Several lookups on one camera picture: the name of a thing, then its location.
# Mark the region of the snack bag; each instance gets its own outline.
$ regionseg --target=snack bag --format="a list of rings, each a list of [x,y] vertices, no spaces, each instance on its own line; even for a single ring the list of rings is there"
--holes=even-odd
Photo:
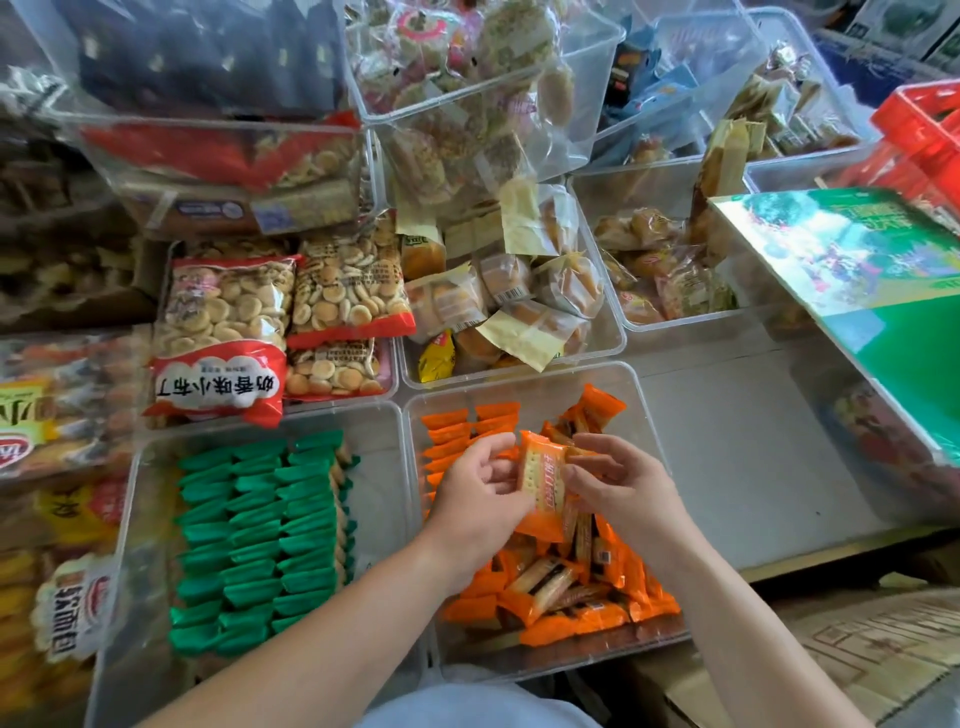
[[[581,351],[589,321],[534,301],[508,303],[478,331],[492,344],[538,372],[558,356]]]
[[[382,339],[336,341],[291,352],[284,397],[327,401],[384,394],[393,381]]]
[[[536,508],[516,527],[517,533],[552,544],[564,542],[564,480],[560,468],[564,464],[564,448],[545,437],[523,430],[520,432],[520,467],[516,489],[530,493]]]
[[[242,414],[279,424],[297,260],[174,261],[155,327],[155,402],[146,415]]]
[[[574,316],[592,319],[603,307],[604,285],[592,261],[583,253],[561,255],[534,271],[540,303]]]
[[[291,349],[414,332],[388,214],[356,234],[321,231],[304,238],[300,253]]]
[[[445,328],[457,333],[487,319],[483,287],[471,263],[411,281],[407,283],[406,291],[417,326],[416,334],[411,338],[418,343],[436,336]]]

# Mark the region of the clear plastic bin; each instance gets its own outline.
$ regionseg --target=clear plastic bin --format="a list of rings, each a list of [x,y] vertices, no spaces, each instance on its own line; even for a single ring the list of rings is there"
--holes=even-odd
[[[406,480],[409,445],[400,409],[391,402],[356,404],[285,417],[277,433],[291,440],[342,429],[360,464],[350,472],[347,504],[357,521],[357,568],[404,547],[419,530],[415,490]],[[174,585],[168,565],[182,549],[173,526],[176,463],[222,445],[254,443],[263,430],[242,423],[187,425],[157,436],[134,462],[118,558],[121,575],[112,610],[111,639],[98,656],[86,724],[134,725],[194,685],[197,664],[176,656],[167,642]],[[377,701],[413,690],[426,670],[423,641],[414,645]]]
[[[348,29],[348,36],[361,35],[362,26]],[[423,206],[452,204],[469,206],[495,197],[499,185],[515,171],[547,180],[587,163],[593,146],[600,108],[617,43],[624,31],[591,10],[570,20],[560,40],[559,62],[568,66],[573,83],[572,115],[565,124],[553,125],[540,118],[534,97],[527,93],[544,68],[557,61],[520,69],[460,90],[440,93],[428,89],[432,98],[388,112],[377,112],[364,97],[355,74],[348,82],[364,126],[373,129],[395,170],[399,184],[413,202]],[[483,109],[507,117],[476,154],[466,156],[441,149],[445,141],[437,128],[451,123],[464,126]],[[490,134],[488,128],[483,134]]]
[[[637,207],[644,206],[655,207],[668,217],[687,217],[690,214],[693,186],[699,173],[699,159],[671,159],[656,164],[634,164],[615,169],[574,174],[567,181],[567,189],[576,196],[580,204],[587,220],[585,230],[588,231],[590,245],[595,248],[596,241],[593,239],[592,231],[601,217],[628,211],[633,212]],[[746,192],[747,187],[744,186],[741,191]],[[603,267],[603,273],[606,276],[608,290],[612,294],[613,284],[607,266]],[[649,334],[651,331],[683,327],[698,322],[740,315],[740,310],[735,309],[708,313],[703,316],[690,316],[674,321],[664,321],[659,324],[638,326],[627,321],[619,302],[613,302],[612,307],[620,325],[632,333],[643,331]],[[653,339],[650,339],[650,344],[654,345]]]
[[[602,275],[606,275],[607,270],[597,252],[596,244],[593,242],[593,236],[590,234],[584,213],[580,210],[580,229],[577,233],[577,250],[586,251],[594,267]],[[603,308],[600,313],[590,321],[590,333],[587,338],[587,347],[580,353],[570,356],[561,356],[554,359],[549,366],[562,367],[577,365],[584,361],[600,358],[603,356],[616,356],[623,351],[627,344],[623,328],[619,323],[617,311],[619,305],[611,298],[611,286],[608,279],[604,278],[607,290],[604,293]],[[525,376],[532,374],[533,369],[525,364],[514,367],[504,367],[502,369],[488,369],[483,372],[474,372],[472,374],[460,374],[451,376],[447,379],[439,379],[426,383],[420,382],[418,373],[418,364],[420,355],[423,353],[424,346],[415,343],[411,339],[404,338],[400,352],[400,371],[403,375],[403,383],[414,390],[441,389],[452,386],[464,386],[474,381],[480,381],[489,378],[510,378],[515,376]]]
[[[627,410],[607,427],[611,435],[630,441],[662,458],[660,440],[648,417],[646,402],[636,373],[622,362],[606,361],[570,370],[546,372],[508,382],[485,382],[461,389],[448,389],[417,395],[403,408],[407,427],[407,467],[412,482],[423,483],[425,471],[420,453],[431,446],[423,415],[464,407],[472,411],[480,404],[502,401],[520,402],[520,429],[539,432],[544,420],[553,420],[577,398],[585,384],[593,384],[627,404]],[[426,505],[420,489],[420,505]],[[481,681],[491,679],[522,680],[561,669],[581,667],[611,657],[653,649],[686,638],[679,617],[656,618],[641,624],[577,637],[547,647],[509,646],[503,649],[458,653],[463,633],[451,625],[434,620],[430,641],[437,649],[437,661],[446,680]]]

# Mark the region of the plastic storage container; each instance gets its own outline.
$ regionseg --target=plastic storage container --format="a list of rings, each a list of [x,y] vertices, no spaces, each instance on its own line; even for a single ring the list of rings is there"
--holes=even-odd
[[[600,271],[601,274],[603,274],[603,271],[605,271],[606,268],[604,268],[603,261],[600,259],[600,254],[597,252],[596,244],[593,242],[593,237],[590,234],[583,211],[579,210],[579,214],[580,228],[577,232],[577,250],[585,251],[589,256],[589,259],[592,261],[593,266]],[[623,334],[623,328],[619,323],[619,319],[617,318],[617,313],[615,310],[619,309],[619,306],[616,305],[616,302],[611,298],[610,283],[606,279],[603,280],[607,286],[604,294],[603,307],[600,309],[600,313],[598,313],[596,317],[589,322],[590,329],[586,348],[580,353],[558,357],[557,359],[554,359],[549,366],[577,365],[584,361],[596,359],[602,356],[616,356],[623,351],[627,340]],[[403,339],[402,351],[400,352],[400,371],[403,375],[403,383],[415,390],[464,386],[471,382],[489,379],[491,377],[504,378],[512,376],[524,376],[533,373],[533,370],[530,367],[526,366],[525,364],[521,364],[514,367],[488,369],[482,372],[460,374],[451,376],[447,379],[439,379],[437,381],[420,383],[418,364],[420,362],[420,354],[422,352],[422,345],[415,343],[411,339]]]
[[[508,382],[485,382],[461,389],[448,389],[418,395],[403,409],[407,426],[407,467],[411,481],[423,482],[425,472],[420,455],[431,443],[420,421],[423,415],[448,412],[464,407],[472,411],[482,404],[519,401],[518,429],[540,431],[544,420],[553,420],[575,402],[585,384],[593,384],[627,404],[627,410],[614,418],[607,432],[619,435],[634,445],[660,457],[660,441],[648,417],[648,410],[634,371],[621,362],[607,361],[571,370],[546,372]],[[421,490],[421,505],[426,505]],[[459,629],[438,619],[432,627],[431,642],[447,680],[476,682],[488,679],[522,680],[561,669],[580,667],[618,655],[639,652],[661,644],[685,639],[685,627],[679,617],[656,618],[649,622],[624,626],[554,643],[547,647],[512,646],[496,651],[465,654],[457,652],[463,638]]]
[[[559,53],[540,54],[538,49],[549,42],[557,26],[538,13],[553,11],[527,0],[513,0],[498,9],[516,11],[532,25],[518,20],[512,27],[502,22],[509,16],[501,15],[494,26],[489,19],[480,19],[479,11],[453,16],[398,6],[389,21],[380,19],[392,25],[373,26],[375,33],[368,34],[370,27],[363,23],[348,27],[348,38],[353,38],[348,56],[353,63],[349,82],[354,99],[364,125],[376,132],[399,185],[414,203],[469,206],[495,197],[499,185],[514,172],[546,180],[589,159],[613,51],[624,37],[623,29],[585,6],[564,21]],[[408,22],[409,13],[427,15]],[[389,44],[384,50],[384,43],[371,40],[381,31],[394,37],[397,24],[406,28],[404,35],[396,35],[399,50],[391,50]],[[515,51],[501,57],[484,54],[484,33],[497,38],[494,31],[484,29],[494,27],[516,30],[518,36],[526,32],[528,42],[515,43]],[[451,28],[461,35],[476,34],[473,56],[457,55],[463,50],[457,45],[463,38]],[[447,33],[451,35],[438,50],[434,41],[440,42]],[[533,63],[524,66],[528,58]],[[477,60],[475,66],[471,60]],[[453,73],[437,75],[450,66],[455,67]],[[509,72],[499,73],[499,67]],[[485,70],[474,73],[471,68]],[[467,74],[487,80],[470,85]],[[404,81],[398,84],[395,78]],[[535,87],[539,101],[532,93]],[[557,103],[548,106],[547,97]]]
[[[420,527],[414,489],[406,480],[409,445],[404,443],[400,409],[391,402],[301,412],[284,418],[276,433],[293,440],[331,429],[342,429],[361,457],[350,471],[354,487],[347,505],[358,526],[356,568],[363,571],[405,546]],[[195,665],[177,657],[167,642],[173,593],[169,565],[182,550],[172,525],[179,499],[176,463],[205,449],[262,439],[262,429],[236,421],[205,423],[159,435],[138,453],[118,548],[121,576],[112,640],[99,654],[87,725],[134,725],[193,687]],[[378,700],[414,689],[425,668],[420,642]]]

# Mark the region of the transparent plastic box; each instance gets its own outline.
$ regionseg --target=transparent plastic box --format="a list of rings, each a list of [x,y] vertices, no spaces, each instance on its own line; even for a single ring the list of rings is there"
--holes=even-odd
[[[646,402],[636,373],[622,362],[605,361],[574,369],[547,371],[510,381],[484,382],[460,389],[447,389],[417,395],[403,408],[407,427],[407,467],[412,482],[423,483],[424,461],[420,453],[431,446],[427,429],[420,421],[423,415],[448,412],[466,407],[471,412],[481,404],[502,401],[520,402],[519,428],[539,432],[544,420],[554,420],[580,397],[585,384],[593,384],[627,404],[627,409],[614,418],[607,432],[661,457],[660,441],[648,416]],[[422,487],[420,505],[427,503]],[[464,637],[461,630],[435,619],[429,641],[437,650],[436,658],[446,680],[522,680],[561,669],[581,667],[619,655],[653,649],[662,644],[686,639],[683,619],[664,617],[640,624],[625,625],[615,630],[531,648],[522,645],[473,652],[459,649]]]
[[[406,479],[409,445],[400,409],[391,402],[300,412],[285,417],[276,434],[294,440],[333,429],[342,429],[361,457],[350,471],[354,487],[347,505],[357,521],[353,555],[362,569],[403,548],[420,528],[417,496]],[[261,428],[236,421],[187,425],[157,435],[137,454],[121,524],[111,639],[98,655],[86,725],[134,725],[193,687],[198,664],[175,655],[167,641],[175,588],[171,567],[183,550],[173,526],[176,463],[205,449],[263,437]],[[425,670],[426,648],[419,641],[377,701],[413,690]]]
[[[361,37],[365,29],[363,24],[348,27],[348,38]],[[469,206],[495,197],[514,172],[547,180],[587,163],[613,51],[623,37],[622,28],[584,6],[568,19],[560,54],[551,61],[446,93],[434,85],[424,91],[425,100],[388,111],[372,107],[369,88],[355,69],[348,82],[364,126],[376,132],[412,202]],[[371,54],[365,48],[363,60]],[[569,69],[566,81],[572,82],[572,112],[555,125],[531,90],[545,70],[563,66]],[[471,118],[483,119],[485,130],[467,131]]]
[[[607,270],[597,252],[596,244],[593,242],[593,236],[590,234],[584,213],[579,210],[580,228],[577,232],[577,250],[585,251],[590,261],[597,271],[606,276]],[[590,331],[587,338],[586,348],[579,353],[570,356],[560,356],[554,359],[549,367],[576,366],[591,359],[597,359],[604,356],[616,356],[623,351],[627,344],[623,328],[620,324],[617,310],[619,306],[616,301],[611,299],[611,286],[607,278],[602,279],[606,285],[604,292],[603,307],[600,313],[590,321]],[[403,383],[414,390],[441,389],[453,386],[464,386],[471,382],[480,381],[489,378],[510,378],[514,376],[529,375],[534,372],[533,369],[525,364],[514,367],[503,367],[501,369],[488,369],[471,374],[459,374],[447,379],[439,379],[431,382],[420,382],[418,364],[420,355],[423,353],[424,346],[417,344],[411,339],[404,338],[400,351],[400,371],[403,376]]]

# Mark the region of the green snack packet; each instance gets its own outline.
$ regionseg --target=green snack packet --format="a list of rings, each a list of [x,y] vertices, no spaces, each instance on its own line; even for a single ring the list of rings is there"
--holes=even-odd
[[[223,602],[220,599],[213,599],[192,607],[186,607],[185,609],[182,607],[171,607],[170,624],[174,628],[183,628],[197,627],[201,624],[216,621],[223,606]]]
[[[194,506],[174,518],[177,525],[193,525],[194,523],[215,523],[227,520],[227,502],[225,497],[209,500],[206,503]]]
[[[177,596],[188,607],[219,599],[224,590],[224,580],[219,573],[203,576],[188,576],[177,585]]]
[[[243,612],[223,612],[217,618],[217,624],[225,632],[232,632],[265,627],[270,624],[273,617],[274,603],[271,601],[258,607],[245,609]]]
[[[217,639],[217,654],[221,657],[239,657],[270,639],[270,627],[234,629]]]
[[[226,586],[245,584],[270,579],[273,577],[275,569],[276,564],[273,559],[261,559],[260,561],[251,561],[248,564],[224,569],[220,572],[220,578],[223,579]]]
[[[230,552],[230,561],[234,564],[249,564],[261,559],[276,559],[281,553],[279,541],[265,541],[263,544],[234,549]]]
[[[253,546],[262,544],[265,541],[275,541],[280,536],[280,519],[267,521],[251,528],[244,528],[241,531],[235,531],[230,536],[230,545],[233,548],[241,546]]]
[[[230,562],[230,548],[226,544],[209,544],[200,548],[191,548],[177,557],[187,576],[203,576],[208,573],[217,573],[228,567]]]
[[[224,596],[234,609],[248,609],[276,599],[282,591],[279,579],[264,579],[249,584],[231,584],[224,587]]]
[[[276,500],[276,494],[273,490],[250,491],[242,496],[237,496],[227,501],[227,510],[230,513],[240,513],[241,511],[252,511],[255,508],[262,508]]]
[[[240,445],[232,450],[233,457],[237,460],[256,460],[268,455],[282,455],[286,451],[287,441],[279,439]]]
[[[234,528],[226,521],[216,523],[196,523],[181,529],[183,539],[191,548],[207,546],[228,539]]]
[[[180,491],[180,497],[188,505],[200,505],[208,500],[229,498],[232,495],[232,480],[221,480],[217,483],[207,483],[205,481],[190,483]]]
[[[230,518],[230,523],[237,528],[251,528],[267,521],[275,521],[282,518],[287,504],[282,500],[275,500],[261,508],[254,508],[252,511],[241,511]]]
[[[233,465],[231,463],[226,462],[222,465],[218,465],[216,468],[208,468],[205,471],[196,471],[182,477],[177,485],[181,488],[186,488],[191,483],[217,483],[221,480],[228,480],[231,475],[230,470],[232,467]]]
[[[284,595],[274,599],[274,611],[281,617],[296,617],[312,612],[333,596],[332,589],[321,589],[299,595]]]
[[[232,460],[233,448],[216,448],[184,457],[177,463],[177,467],[187,473],[196,473],[198,471],[208,471],[218,465],[232,462]]]
[[[213,649],[217,643],[217,623],[198,624],[170,630],[170,644],[183,657],[197,657]]]

